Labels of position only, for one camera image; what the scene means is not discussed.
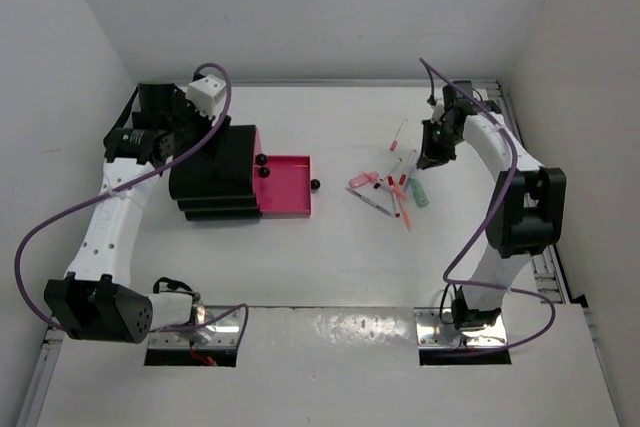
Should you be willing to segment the black drawer cabinet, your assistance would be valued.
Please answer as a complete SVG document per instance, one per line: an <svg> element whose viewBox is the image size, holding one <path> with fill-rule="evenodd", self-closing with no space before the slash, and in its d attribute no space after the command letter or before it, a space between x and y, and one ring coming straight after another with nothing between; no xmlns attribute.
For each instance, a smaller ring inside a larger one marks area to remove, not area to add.
<svg viewBox="0 0 640 427"><path fill-rule="evenodd" d="M195 156L171 169L169 194L190 222L258 219L253 192L254 125L230 126L213 162Z"/></svg>

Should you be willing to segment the white marker red cap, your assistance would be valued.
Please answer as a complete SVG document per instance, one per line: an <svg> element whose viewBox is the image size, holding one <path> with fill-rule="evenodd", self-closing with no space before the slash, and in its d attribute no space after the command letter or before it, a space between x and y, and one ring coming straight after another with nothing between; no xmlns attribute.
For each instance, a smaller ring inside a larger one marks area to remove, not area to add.
<svg viewBox="0 0 640 427"><path fill-rule="evenodd" d="M398 127L398 129L396 131L396 134L395 134L395 136L394 136L394 138L393 138L393 140L392 140L392 142L390 144L390 147L389 147L390 151L394 152L397 149L407 124L408 124L408 119L404 118L401 121L401 123L400 123L400 125L399 125L399 127Z"/></svg>

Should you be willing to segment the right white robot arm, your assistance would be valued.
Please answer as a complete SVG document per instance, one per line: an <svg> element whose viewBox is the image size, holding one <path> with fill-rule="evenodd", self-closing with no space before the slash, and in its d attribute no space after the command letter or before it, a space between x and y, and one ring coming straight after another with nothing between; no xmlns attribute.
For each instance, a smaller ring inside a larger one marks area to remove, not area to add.
<svg viewBox="0 0 640 427"><path fill-rule="evenodd" d="M470 279L453 284L453 326L479 329L501 315L507 290L531 257L558 242L567 179L562 169L546 167L526 151L500 108L475 98L471 82L454 81L442 94L422 123L417 167L444 166L466 143L495 182L486 217L472 236L486 238L485 252Z"/></svg>

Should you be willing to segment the white marker black cap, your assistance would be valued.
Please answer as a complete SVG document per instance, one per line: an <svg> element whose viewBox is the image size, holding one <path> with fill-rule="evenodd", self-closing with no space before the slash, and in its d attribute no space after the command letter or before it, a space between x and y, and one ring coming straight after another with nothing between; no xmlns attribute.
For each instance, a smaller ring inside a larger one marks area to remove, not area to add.
<svg viewBox="0 0 640 427"><path fill-rule="evenodd" d="M403 159L398 157L394 163L374 182L374 189L380 189L388 186L388 178L402 164Z"/></svg>

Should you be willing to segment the orange pen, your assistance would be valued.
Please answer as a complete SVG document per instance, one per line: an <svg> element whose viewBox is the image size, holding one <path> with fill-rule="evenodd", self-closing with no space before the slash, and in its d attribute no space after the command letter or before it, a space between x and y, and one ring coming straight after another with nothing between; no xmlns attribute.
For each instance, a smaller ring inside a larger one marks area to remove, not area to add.
<svg viewBox="0 0 640 427"><path fill-rule="evenodd" d="M381 179L379 179L376 176L373 176L371 173L362 173L362 176L364 176L370 183L373 183L374 185L378 186L379 189L383 189L391 193L398 200L405 201L407 199L407 196L405 195L405 193L401 189L399 189L396 185L389 185L387 183L384 183Z"/></svg>
<svg viewBox="0 0 640 427"><path fill-rule="evenodd" d="M389 183L389 185L396 185L396 186L398 187L398 185L396 184L396 182L395 182L392 178L389 178L389 179L388 179L388 183ZM411 232L411 231L412 231L412 222L411 222L411 218L410 218L410 216L409 216L409 213L408 213L408 211L407 211L407 209L406 209L405 201L400 201L400 200L398 200L397 198L396 198L396 201L397 201L397 203L398 203L399 210L400 210L400 213L401 213L401 217L402 217L402 219L403 219L403 221L404 221L404 224L405 224L405 226L406 226L406 229L407 229L409 232Z"/></svg>

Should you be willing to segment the white marker red end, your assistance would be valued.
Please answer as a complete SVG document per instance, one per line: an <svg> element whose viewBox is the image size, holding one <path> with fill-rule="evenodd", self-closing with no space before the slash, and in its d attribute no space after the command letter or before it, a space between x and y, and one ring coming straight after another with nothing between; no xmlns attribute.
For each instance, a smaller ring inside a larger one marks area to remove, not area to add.
<svg viewBox="0 0 640 427"><path fill-rule="evenodd" d="M400 186L404 186L406 184L406 181L409 178L410 173L411 173L412 169L414 168L414 166L416 164L416 157L417 157L417 150L413 149L409 153L406 161L404 162L404 165L403 165L403 168L402 168L402 171L401 171L401 175L400 175L399 180L398 180L398 184Z"/></svg>

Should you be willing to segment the grey ballpoint pen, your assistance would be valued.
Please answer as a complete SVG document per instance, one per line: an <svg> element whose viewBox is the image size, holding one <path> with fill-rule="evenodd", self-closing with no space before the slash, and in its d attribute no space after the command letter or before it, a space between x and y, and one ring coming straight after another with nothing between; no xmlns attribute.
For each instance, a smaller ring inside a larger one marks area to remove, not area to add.
<svg viewBox="0 0 640 427"><path fill-rule="evenodd" d="M392 218L395 216L395 214L393 214L391 211L389 211L388 209L382 207L381 205L379 205L378 203L376 203L375 201L373 201L369 197L357 192L355 189L353 189L351 187L344 187L344 190L346 192L348 192L349 194L353 195L354 197L358 198L362 202L366 203L367 205L373 207L375 210L383 213L384 215L387 215L387 216L392 217Z"/></svg>

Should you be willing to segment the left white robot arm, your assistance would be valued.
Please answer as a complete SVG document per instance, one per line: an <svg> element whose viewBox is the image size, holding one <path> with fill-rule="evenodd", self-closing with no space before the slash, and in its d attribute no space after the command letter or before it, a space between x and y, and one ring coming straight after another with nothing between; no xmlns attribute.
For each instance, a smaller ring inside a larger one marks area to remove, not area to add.
<svg viewBox="0 0 640 427"><path fill-rule="evenodd" d="M63 279L44 300L61 330L75 340L142 342L156 331L196 329L197 293L177 288L150 294L131 289L131 263L145 207L160 169L207 144L228 111L227 81L208 75L181 89L141 84L105 136L101 201Z"/></svg>

